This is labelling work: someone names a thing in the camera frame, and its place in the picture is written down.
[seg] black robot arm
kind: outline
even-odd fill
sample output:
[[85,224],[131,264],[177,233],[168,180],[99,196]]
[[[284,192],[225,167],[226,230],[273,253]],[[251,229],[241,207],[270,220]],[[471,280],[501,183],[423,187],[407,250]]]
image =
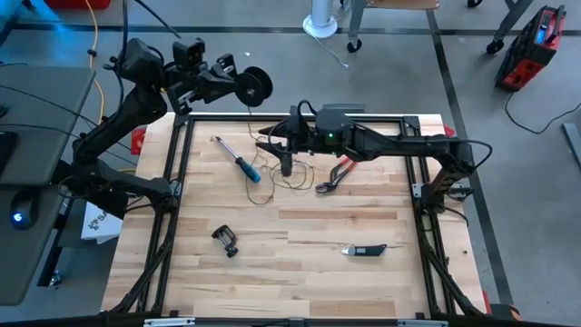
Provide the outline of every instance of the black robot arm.
[[195,39],[190,45],[173,45],[174,61],[164,64],[152,48],[139,39],[127,43],[124,61],[109,66],[122,79],[135,87],[125,97],[119,110],[88,134],[73,142],[72,178],[67,179],[71,193],[82,196],[105,211],[122,216],[113,198],[133,194],[149,199],[156,212],[169,212],[177,200],[175,187],[163,178],[145,180],[120,173],[99,160],[99,156],[118,143],[136,127],[150,124],[167,113],[161,92],[167,90],[172,109],[188,114],[189,103],[203,100],[206,104],[235,93],[248,106],[258,106],[272,93],[269,76],[258,67],[249,67],[238,74],[231,54],[220,57],[208,68],[203,61],[205,45]]
[[[433,157],[442,169],[431,183],[421,186],[424,209],[443,212],[444,195],[452,185],[474,173],[470,143],[445,135],[386,136],[363,125],[352,122],[345,114],[330,109],[316,113],[315,126],[307,125],[300,109],[293,106],[286,120],[264,128],[260,134],[268,135],[268,142],[257,145],[279,157],[285,176],[291,174],[293,154],[346,155],[355,162],[371,161],[379,156]],[[287,143],[273,144],[273,136],[286,138]]]

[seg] red toolbox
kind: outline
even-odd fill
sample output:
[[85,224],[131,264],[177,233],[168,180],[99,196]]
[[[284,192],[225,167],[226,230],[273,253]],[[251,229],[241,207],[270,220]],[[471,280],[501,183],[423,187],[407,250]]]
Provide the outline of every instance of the red toolbox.
[[[89,9],[84,0],[44,0],[53,9]],[[107,9],[111,0],[89,0],[93,9]]]

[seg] concrete floor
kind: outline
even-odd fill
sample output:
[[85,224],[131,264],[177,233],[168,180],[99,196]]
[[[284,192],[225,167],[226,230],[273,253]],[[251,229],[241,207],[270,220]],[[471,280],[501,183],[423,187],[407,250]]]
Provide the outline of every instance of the concrete floor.
[[[166,0],[145,1],[174,26],[228,27],[300,27],[310,11],[310,1],[279,2],[269,0]],[[120,1],[98,13],[100,25],[119,25]],[[467,9],[465,0],[441,1],[436,11],[439,28],[494,30],[507,13],[504,1],[485,1],[476,9]],[[522,27],[541,5],[564,3],[568,11],[566,28],[581,28],[581,3],[577,0],[535,2],[517,24]],[[347,26],[349,15],[342,13],[340,25]],[[141,7],[130,2],[132,25],[158,25]],[[86,12],[58,12],[38,6],[21,22],[61,21],[89,25]],[[367,10],[362,27],[428,29],[423,11]],[[442,114],[444,122],[454,126],[446,89],[438,69],[438,59],[430,35],[361,35],[363,47],[356,54],[345,50],[346,35],[335,35],[324,44],[336,51],[350,65],[347,70],[319,47],[309,36],[297,33],[184,34],[201,37],[206,42],[205,58],[213,61],[225,53],[234,54],[237,65],[257,65],[274,82],[274,93],[257,111],[286,112],[291,104],[306,98],[319,106],[325,103],[364,103],[370,113]],[[110,55],[117,55],[121,34],[99,34],[99,65]],[[174,37],[168,33],[131,33],[171,57]],[[573,158],[559,125],[573,122],[581,126],[581,112],[555,122],[544,134],[533,135],[511,124],[503,112],[508,94],[493,87],[493,79],[502,60],[484,54],[491,36],[442,36],[449,72],[458,96],[468,137],[491,143],[491,159],[478,171],[486,197],[500,255],[504,262],[515,305],[525,320],[577,325],[581,322],[581,253],[576,251],[581,233],[581,213],[576,205],[581,193],[581,171]],[[86,49],[93,33],[14,30],[0,48],[5,62],[36,65],[86,66]],[[570,110],[581,101],[577,85],[581,66],[577,58],[581,38],[569,36],[559,53],[522,92],[515,94],[511,112],[518,121],[540,129],[552,116]],[[97,77],[106,94],[106,112],[114,112],[119,95],[113,74],[99,68]],[[89,94],[84,114],[96,120],[99,95]],[[196,110],[243,112],[246,108],[231,95],[210,105],[197,104]],[[80,123],[76,133],[86,131]],[[136,161],[123,148],[113,151]],[[70,159],[70,152],[65,158]],[[111,166],[128,164],[103,156]],[[474,204],[466,204],[472,245],[477,256],[480,279],[492,302],[497,300],[482,231]],[[0,308],[0,322],[92,314],[100,310],[106,277],[113,251],[103,249],[72,250],[59,268],[68,278],[54,289],[31,287],[25,302],[18,307]]]

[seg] screwdriver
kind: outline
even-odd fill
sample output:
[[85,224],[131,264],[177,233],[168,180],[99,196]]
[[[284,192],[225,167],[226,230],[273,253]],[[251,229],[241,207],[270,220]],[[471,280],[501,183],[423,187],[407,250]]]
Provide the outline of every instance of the screwdriver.
[[248,164],[247,162],[242,159],[241,156],[237,155],[226,143],[222,140],[221,137],[216,136],[216,140],[220,142],[220,144],[226,149],[233,157],[234,162],[240,166],[242,171],[250,178],[253,182],[258,183],[261,181],[261,176],[254,170],[254,168]]

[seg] box cutter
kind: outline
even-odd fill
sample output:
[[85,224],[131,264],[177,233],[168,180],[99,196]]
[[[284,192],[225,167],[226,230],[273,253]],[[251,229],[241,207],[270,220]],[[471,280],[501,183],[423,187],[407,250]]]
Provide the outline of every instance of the box cutter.
[[353,256],[380,256],[387,248],[387,244],[371,246],[350,245],[341,249],[341,253]]

